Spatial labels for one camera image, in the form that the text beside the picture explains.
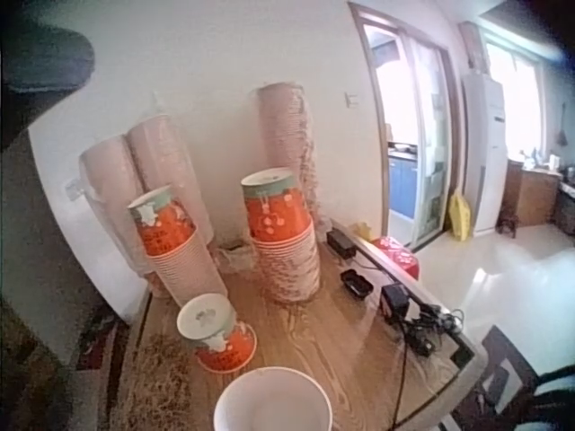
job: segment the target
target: wooden cabinet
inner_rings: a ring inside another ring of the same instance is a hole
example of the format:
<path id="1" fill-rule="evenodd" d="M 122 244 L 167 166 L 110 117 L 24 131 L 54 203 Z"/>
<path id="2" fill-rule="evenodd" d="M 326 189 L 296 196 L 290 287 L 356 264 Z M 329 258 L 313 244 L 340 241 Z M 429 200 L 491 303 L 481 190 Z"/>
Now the wooden cabinet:
<path id="1" fill-rule="evenodd" d="M 389 178 L 390 208 L 399 214 L 413 218 L 417 195 L 417 161 L 390 158 Z"/>
<path id="2" fill-rule="evenodd" d="M 519 226 L 551 222 L 561 177 L 543 170 L 525 170 L 509 161 L 501 213 L 516 216 Z"/>
<path id="3" fill-rule="evenodd" d="M 568 235 L 575 235 L 575 198 L 560 191 L 557 195 L 553 220 Z"/>

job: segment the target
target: power adapter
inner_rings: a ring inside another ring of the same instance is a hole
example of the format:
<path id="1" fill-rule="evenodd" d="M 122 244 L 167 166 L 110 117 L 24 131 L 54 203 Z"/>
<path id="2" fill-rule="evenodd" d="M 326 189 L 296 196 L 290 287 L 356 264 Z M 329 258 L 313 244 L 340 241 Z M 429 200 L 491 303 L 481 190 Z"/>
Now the power adapter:
<path id="1" fill-rule="evenodd" d="M 327 243 L 338 256 L 347 260 L 354 258 L 357 247 L 342 231 L 331 229 L 327 233 Z"/>

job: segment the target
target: wooden table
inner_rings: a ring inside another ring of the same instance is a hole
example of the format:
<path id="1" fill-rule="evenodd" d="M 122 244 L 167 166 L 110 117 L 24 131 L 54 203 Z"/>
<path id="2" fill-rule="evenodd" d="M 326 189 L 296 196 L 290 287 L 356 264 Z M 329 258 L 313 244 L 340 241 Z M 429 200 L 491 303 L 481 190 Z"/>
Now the wooden table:
<path id="1" fill-rule="evenodd" d="M 285 306 L 265 298 L 264 282 L 253 273 L 223 276 L 238 316 L 258 336 L 253 360 L 233 374 L 204 371 L 178 334 L 176 304 L 148 300 L 142 321 L 134 325 L 122 372 L 116 420 L 124 425 L 113 429 L 156 430 L 160 424 L 166 424 L 161 429 L 213 429 L 212 414 L 222 390 L 240 374 L 270 365 L 295 368 L 322 385 L 333 407 L 333 430 L 391 426 L 403 341 L 385 323 L 378 302 L 380 286 L 392 280 L 358 254 L 351 265 L 376 286 L 366 301 L 359 301 L 342 288 L 339 279 L 349 265 L 324 246 L 321 257 L 322 288 L 311 302 L 300 305 Z M 416 283 L 410 277 L 406 280 Z M 450 360 L 458 345 L 448 337 L 430 358 L 408 351 L 400 429 L 436 425 L 469 391 L 483 361 L 471 343 L 467 348 L 472 358 L 462 369 Z"/>

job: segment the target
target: white paper cup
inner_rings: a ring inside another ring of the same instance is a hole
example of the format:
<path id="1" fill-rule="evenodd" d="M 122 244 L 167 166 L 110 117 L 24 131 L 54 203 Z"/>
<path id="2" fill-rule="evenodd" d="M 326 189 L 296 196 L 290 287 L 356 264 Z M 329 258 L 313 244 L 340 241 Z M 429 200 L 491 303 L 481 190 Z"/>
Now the white paper cup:
<path id="1" fill-rule="evenodd" d="M 332 405 L 322 387 L 297 370 L 272 366 L 227 386 L 214 412 L 216 431 L 331 431 Z"/>

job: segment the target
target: door frame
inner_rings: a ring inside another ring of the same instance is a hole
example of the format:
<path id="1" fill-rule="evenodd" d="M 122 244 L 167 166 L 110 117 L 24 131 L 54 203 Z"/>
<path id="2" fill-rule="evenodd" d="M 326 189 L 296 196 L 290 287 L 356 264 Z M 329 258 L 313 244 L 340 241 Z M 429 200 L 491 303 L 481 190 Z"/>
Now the door frame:
<path id="1" fill-rule="evenodd" d="M 379 129 L 379 141 L 381 147 L 381 160 L 382 160 L 382 235 L 387 235 L 387 226 L 389 224 L 389 156 L 387 154 L 388 141 L 385 133 L 385 114 L 384 114 L 384 104 L 381 97 L 381 91 L 379 88 L 379 82 L 377 80 L 376 69 L 372 66 L 375 61 L 369 47 L 369 41 L 367 40 L 367 35 L 364 32 L 364 25 L 371 25 L 378 27 L 383 31 L 389 31 L 398 35 L 403 31 L 410 37 L 413 37 L 420 43 L 424 45 L 431 46 L 438 50 L 441 57 L 442 66 L 445 72 L 446 84 L 447 84 L 447 98 L 448 98 L 448 108 L 450 114 L 450 135 L 452 140 L 452 145 L 450 148 L 451 154 L 451 165 L 449 167 L 449 178 L 447 179 L 447 205 L 442 218 L 444 220 L 441 226 L 441 232 L 436 234 L 439 236 L 449 227 L 446 217 L 449 199 L 453 196 L 457 188 L 457 179 L 459 176 L 459 167 L 461 163 L 461 148 L 462 148 L 462 135 L 461 135 L 461 114 L 459 109 L 459 96 L 457 91 L 456 73 L 451 61 L 451 56 L 449 55 L 449 50 L 443 44 L 438 43 L 433 40 L 427 33 L 421 31 L 407 22 L 398 20 L 392 16 L 385 13 L 381 13 L 369 7 L 363 6 L 361 4 L 355 4 L 348 2 L 349 9 L 351 10 L 351 16 L 358 30 L 359 39 L 364 50 L 364 54 L 367 62 L 367 69 L 369 72 L 369 77 L 371 80 L 371 85 L 374 93 L 374 102 L 376 104 L 376 115 L 377 115 L 377 125 Z"/>

